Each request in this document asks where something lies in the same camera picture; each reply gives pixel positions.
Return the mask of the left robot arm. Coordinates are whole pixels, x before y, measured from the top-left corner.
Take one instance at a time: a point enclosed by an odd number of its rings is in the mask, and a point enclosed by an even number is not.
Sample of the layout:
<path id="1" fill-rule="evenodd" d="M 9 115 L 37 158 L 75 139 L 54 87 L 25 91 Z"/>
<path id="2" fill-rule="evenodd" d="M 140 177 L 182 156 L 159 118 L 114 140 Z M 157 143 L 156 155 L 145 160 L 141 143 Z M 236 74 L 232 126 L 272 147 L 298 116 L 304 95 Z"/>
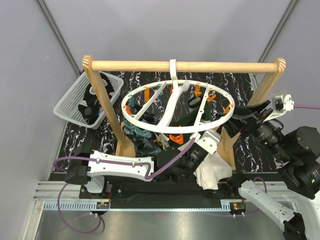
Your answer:
<path id="1" fill-rule="evenodd" d="M 183 150 L 170 147 L 156 156 L 139 157 L 105 154 L 84 145 L 71 154 L 65 182 L 85 186 L 95 197 L 103 198 L 108 193 L 104 177 L 178 182 L 191 177 L 208 155 L 208 149 L 197 141 Z"/>

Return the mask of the black blue sock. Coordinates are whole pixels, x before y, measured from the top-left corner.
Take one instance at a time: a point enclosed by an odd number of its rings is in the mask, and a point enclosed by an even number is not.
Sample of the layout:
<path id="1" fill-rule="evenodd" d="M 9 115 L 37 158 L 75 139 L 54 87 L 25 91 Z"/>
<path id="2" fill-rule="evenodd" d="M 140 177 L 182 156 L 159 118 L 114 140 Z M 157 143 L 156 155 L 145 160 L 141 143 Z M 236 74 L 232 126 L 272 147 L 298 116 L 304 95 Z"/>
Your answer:
<path id="1" fill-rule="evenodd" d="M 92 125 L 96 122 L 101 109 L 97 96 L 91 94 L 90 89 L 92 89 L 92 86 L 89 84 L 84 92 L 82 101 L 78 104 L 78 110 L 88 125 Z"/>

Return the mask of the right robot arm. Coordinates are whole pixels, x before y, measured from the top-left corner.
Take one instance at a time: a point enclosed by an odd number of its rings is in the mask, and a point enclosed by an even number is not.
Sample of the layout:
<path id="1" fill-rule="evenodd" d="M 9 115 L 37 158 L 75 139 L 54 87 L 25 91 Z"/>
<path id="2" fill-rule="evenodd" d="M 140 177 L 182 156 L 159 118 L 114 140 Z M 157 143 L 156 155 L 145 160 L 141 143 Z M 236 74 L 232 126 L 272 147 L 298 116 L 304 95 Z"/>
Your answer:
<path id="1" fill-rule="evenodd" d="M 243 173 L 235 173 L 227 179 L 227 192 L 232 198 L 241 197 L 252 202 L 281 229 L 287 240 L 318 240 L 320 238 L 320 133 L 314 127 L 301 126 L 284 135 L 283 127 L 271 124 L 270 101 L 253 106 L 229 104 L 221 120 L 229 137 L 240 134 L 252 136 L 281 163 L 278 169 L 282 181 L 294 195 L 299 207 L 295 212 L 261 191 L 253 180 Z"/>

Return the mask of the white round clip hanger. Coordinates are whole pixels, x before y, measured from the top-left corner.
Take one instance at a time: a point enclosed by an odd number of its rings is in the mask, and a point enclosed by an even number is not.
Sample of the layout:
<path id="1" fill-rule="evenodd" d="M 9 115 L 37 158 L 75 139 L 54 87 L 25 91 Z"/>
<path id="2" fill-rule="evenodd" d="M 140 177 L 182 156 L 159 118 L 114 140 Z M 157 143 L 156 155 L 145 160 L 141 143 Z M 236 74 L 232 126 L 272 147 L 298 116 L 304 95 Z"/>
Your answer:
<path id="1" fill-rule="evenodd" d="M 177 63 L 175 59 L 171 59 L 169 61 L 169 72 L 172 77 L 172 80 L 165 80 L 165 81 L 146 84 L 142 87 L 136 88 L 133 91 L 129 92 L 123 98 L 121 102 L 122 114 L 128 122 L 130 122 L 136 127 L 139 127 L 141 129 L 148 130 L 151 132 L 164 133 L 164 134 L 188 134 L 188 133 L 203 132 L 203 131 L 216 128 L 226 123 L 232 117 L 235 110 L 235 101 L 228 92 L 209 83 L 199 82 L 195 80 L 185 80 L 185 79 L 179 80 L 177 78 Z M 140 121 L 140 118 L 143 116 L 146 110 L 148 110 L 148 108 L 153 104 L 153 102 L 158 98 L 158 96 L 162 93 L 162 91 L 168 85 L 173 86 L 172 94 L 168 99 L 164 114 L 160 119 L 159 123 L 157 125 L 153 125 L 153 124 Z M 127 108 L 128 108 L 127 102 L 131 97 L 134 97 L 134 95 L 144 90 L 155 88 L 157 86 L 160 86 L 160 87 L 154 92 L 154 94 L 150 97 L 150 99 L 146 101 L 146 103 L 142 106 L 142 108 L 138 111 L 138 113 L 131 114 L 127 111 Z M 205 89 L 194 124 L 192 126 L 183 126 L 183 127 L 170 126 L 180 95 L 185 91 L 187 91 L 190 86 L 201 87 Z M 223 97 L 225 97 L 229 101 L 229 111 L 227 113 L 224 113 L 222 117 L 220 117 L 215 121 L 212 121 L 209 123 L 201 123 L 201 117 L 204 113 L 204 107 L 206 105 L 207 99 L 209 98 L 209 91 L 213 91 L 214 93 L 218 93 Z"/>

